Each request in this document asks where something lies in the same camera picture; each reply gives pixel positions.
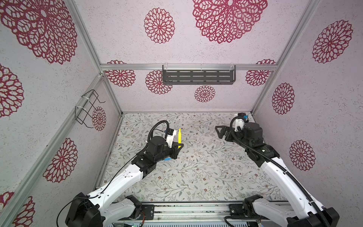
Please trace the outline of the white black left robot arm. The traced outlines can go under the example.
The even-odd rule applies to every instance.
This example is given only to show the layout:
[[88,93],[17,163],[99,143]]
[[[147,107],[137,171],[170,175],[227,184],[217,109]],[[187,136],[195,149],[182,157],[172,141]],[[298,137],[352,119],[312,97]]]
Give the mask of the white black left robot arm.
[[172,136],[155,136],[136,154],[131,163],[121,169],[110,182],[90,192],[79,193],[70,202],[65,219],[68,227],[106,227],[119,219],[136,219],[142,203],[134,196],[121,202],[115,200],[135,183],[144,179],[157,163],[167,158],[177,159],[184,144],[173,141]]

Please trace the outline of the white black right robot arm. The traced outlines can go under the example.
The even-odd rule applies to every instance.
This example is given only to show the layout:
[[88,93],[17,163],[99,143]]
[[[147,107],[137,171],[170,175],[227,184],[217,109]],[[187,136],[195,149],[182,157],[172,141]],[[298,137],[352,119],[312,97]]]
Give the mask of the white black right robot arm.
[[229,126],[216,126],[220,139],[233,142],[245,149],[248,157],[261,168],[287,198],[291,209],[286,209],[253,195],[243,203],[230,205],[229,219],[264,219],[281,227],[336,227],[340,215],[334,208],[326,208],[315,199],[288,170],[278,152],[263,140],[263,129],[257,123],[234,118]]

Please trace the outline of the yellow highlighter pen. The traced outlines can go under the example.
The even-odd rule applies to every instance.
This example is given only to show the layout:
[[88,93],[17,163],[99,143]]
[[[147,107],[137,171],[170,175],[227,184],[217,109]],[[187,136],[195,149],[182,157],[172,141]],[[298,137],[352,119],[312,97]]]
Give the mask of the yellow highlighter pen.
[[181,144],[182,143],[182,133],[181,133],[181,128],[178,130],[178,143]]

